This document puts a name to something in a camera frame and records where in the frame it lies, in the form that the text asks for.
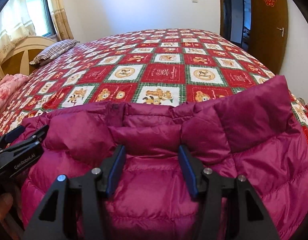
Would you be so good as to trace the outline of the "beige left curtain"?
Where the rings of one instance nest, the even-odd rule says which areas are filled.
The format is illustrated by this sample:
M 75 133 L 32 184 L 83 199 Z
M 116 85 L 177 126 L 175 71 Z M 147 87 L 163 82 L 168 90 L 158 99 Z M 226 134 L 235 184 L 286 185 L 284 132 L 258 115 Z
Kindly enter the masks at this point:
M 23 39 L 35 36 L 26 0 L 8 0 L 0 12 L 0 80 L 4 77 L 1 64 Z

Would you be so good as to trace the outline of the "beige right curtain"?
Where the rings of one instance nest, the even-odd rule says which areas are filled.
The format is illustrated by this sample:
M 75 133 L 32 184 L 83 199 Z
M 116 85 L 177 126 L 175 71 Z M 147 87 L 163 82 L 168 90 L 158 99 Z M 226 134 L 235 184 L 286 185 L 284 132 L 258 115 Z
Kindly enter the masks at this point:
M 73 33 L 70 29 L 66 11 L 62 0 L 47 0 L 51 19 L 60 41 L 73 39 Z

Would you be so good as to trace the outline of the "magenta puffer jacket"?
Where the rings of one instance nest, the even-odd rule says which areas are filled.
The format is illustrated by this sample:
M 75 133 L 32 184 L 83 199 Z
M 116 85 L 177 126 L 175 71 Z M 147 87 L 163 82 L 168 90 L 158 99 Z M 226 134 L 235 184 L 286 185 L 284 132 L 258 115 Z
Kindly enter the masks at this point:
M 308 211 L 308 136 L 276 76 L 235 95 L 177 107 L 96 102 L 24 119 L 27 138 L 44 125 L 43 155 L 25 174 L 21 216 L 28 225 L 59 174 L 84 175 L 124 145 L 127 160 L 105 207 L 114 239 L 190 239 L 198 205 L 177 159 L 180 145 L 225 177 L 244 175 L 281 239 Z

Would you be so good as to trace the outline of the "red patterned bed quilt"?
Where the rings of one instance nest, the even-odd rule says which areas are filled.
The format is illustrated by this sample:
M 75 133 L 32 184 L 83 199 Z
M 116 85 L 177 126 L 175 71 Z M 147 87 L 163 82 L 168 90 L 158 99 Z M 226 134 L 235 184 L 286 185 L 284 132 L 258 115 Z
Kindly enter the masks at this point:
M 92 102 L 178 106 L 264 83 L 273 73 L 219 35 L 198 29 L 143 30 L 109 36 L 33 66 L 0 113 L 0 135 L 55 109 Z

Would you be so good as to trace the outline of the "beige curtain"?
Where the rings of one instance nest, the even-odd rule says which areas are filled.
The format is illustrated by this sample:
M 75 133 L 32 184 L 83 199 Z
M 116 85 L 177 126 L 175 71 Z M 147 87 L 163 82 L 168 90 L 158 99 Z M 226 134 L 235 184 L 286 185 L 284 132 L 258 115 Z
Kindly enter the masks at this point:
M 1 64 L 23 39 L 35 36 L 26 0 L 8 0 L 0 12 L 0 80 L 4 77 Z
M 60 41 L 73 39 L 73 33 L 70 29 L 66 11 L 62 0 L 47 0 L 51 19 Z

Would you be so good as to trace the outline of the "brown door frame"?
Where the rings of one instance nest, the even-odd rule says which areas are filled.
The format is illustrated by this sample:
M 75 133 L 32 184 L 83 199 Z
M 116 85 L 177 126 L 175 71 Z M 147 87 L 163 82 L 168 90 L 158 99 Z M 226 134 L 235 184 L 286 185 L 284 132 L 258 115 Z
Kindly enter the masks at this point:
M 219 34 L 224 37 L 224 0 L 220 0 L 220 29 Z

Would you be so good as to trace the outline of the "window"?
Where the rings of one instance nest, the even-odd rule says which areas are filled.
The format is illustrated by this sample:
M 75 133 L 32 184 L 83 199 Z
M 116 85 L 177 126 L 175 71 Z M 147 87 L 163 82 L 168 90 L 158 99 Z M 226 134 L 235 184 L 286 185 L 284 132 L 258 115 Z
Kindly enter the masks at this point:
M 30 18 L 37 36 L 52 37 L 56 34 L 47 0 L 26 0 Z

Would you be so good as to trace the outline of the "cream wooden headboard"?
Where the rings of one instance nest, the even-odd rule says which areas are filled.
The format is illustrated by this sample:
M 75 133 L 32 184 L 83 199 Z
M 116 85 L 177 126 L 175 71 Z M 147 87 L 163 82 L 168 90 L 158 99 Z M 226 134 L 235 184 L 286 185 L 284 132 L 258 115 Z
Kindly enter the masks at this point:
M 0 81 L 6 74 L 23 74 L 29 76 L 35 68 L 29 62 L 42 50 L 56 43 L 55 39 L 30 36 L 22 40 L 10 51 L 0 64 Z

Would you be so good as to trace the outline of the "pink floral folded blanket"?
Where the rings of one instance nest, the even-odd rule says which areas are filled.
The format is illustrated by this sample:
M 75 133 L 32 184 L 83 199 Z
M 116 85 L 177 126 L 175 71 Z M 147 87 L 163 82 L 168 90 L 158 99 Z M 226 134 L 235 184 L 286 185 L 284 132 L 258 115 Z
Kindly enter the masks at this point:
M 23 74 L 10 75 L 7 74 L 0 81 L 0 113 L 6 106 L 9 98 L 19 89 L 23 84 L 29 80 L 29 76 Z

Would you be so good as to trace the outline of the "brown wooden door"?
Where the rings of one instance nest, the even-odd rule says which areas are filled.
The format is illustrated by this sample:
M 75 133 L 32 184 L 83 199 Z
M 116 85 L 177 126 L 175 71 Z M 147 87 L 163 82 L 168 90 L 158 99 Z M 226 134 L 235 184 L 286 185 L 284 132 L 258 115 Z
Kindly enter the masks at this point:
M 285 35 L 277 28 L 285 28 Z M 277 0 L 274 7 L 263 0 L 251 0 L 251 30 L 248 53 L 274 74 L 279 74 L 288 36 L 287 0 Z

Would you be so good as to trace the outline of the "striped pillow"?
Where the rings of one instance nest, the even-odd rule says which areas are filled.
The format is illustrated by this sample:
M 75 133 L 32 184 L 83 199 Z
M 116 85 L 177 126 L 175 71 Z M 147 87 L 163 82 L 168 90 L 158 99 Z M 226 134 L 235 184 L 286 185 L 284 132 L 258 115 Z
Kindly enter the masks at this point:
M 74 48 L 78 43 L 79 41 L 70 39 L 56 42 L 41 51 L 32 61 L 29 62 L 29 64 L 33 66 L 44 66 Z

